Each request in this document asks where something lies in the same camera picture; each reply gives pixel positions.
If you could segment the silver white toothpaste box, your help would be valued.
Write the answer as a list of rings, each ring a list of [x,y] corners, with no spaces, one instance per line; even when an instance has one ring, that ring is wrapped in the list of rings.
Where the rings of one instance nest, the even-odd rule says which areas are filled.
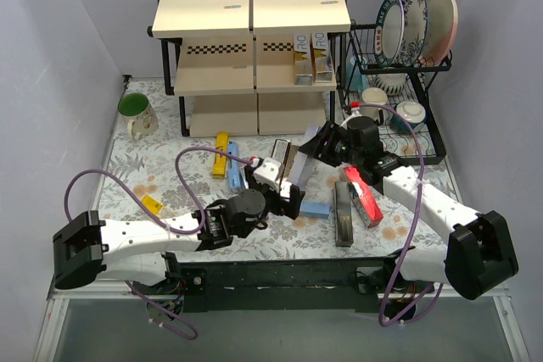
[[[319,125],[309,125],[305,131],[302,144],[306,144],[320,130]],[[300,190],[305,190],[306,185],[311,177],[315,160],[304,153],[297,150],[294,155],[294,161],[288,174],[288,181],[296,185]]]

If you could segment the silver RO toothpaste box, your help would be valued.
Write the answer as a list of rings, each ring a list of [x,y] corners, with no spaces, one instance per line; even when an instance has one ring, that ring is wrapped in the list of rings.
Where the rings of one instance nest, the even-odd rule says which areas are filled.
[[[327,39],[327,33],[311,34],[311,50],[315,82],[331,83],[333,80],[333,62]]]

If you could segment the orange RO toothpaste box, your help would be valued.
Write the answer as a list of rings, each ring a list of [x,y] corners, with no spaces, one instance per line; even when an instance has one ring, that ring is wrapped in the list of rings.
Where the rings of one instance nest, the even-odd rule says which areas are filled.
[[[294,39],[294,84],[311,86],[313,84],[313,65],[311,45],[308,34],[293,34]]]

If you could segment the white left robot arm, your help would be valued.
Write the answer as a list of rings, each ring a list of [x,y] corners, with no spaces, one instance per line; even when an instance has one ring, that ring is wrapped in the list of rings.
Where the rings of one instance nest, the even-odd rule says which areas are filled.
[[[71,290],[96,280],[132,281],[154,286],[164,294],[180,285],[177,252],[200,252],[224,248],[235,238],[246,238],[255,229],[264,230],[269,214],[299,216],[305,191],[290,185],[281,195],[277,170],[269,159],[251,165],[245,175],[248,188],[228,199],[219,199],[204,209],[160,220],[105,220],[88,210],[53,236],[53,284]]]

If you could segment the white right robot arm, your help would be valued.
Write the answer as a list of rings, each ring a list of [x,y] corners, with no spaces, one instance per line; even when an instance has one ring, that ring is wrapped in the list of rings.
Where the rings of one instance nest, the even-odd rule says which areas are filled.
[[[425,183],[384,148],[370,118],[355,117],[346,126],[328,121],[299,151],[332,167],[355,166],[367,185],[411,210],[445,242],[444,250],[409,247],[388,255],[383,268],[367,278],[369,284],[403,292],[414,281],[443,283],[474,300],[518,273],[505,218],[471,209]]]

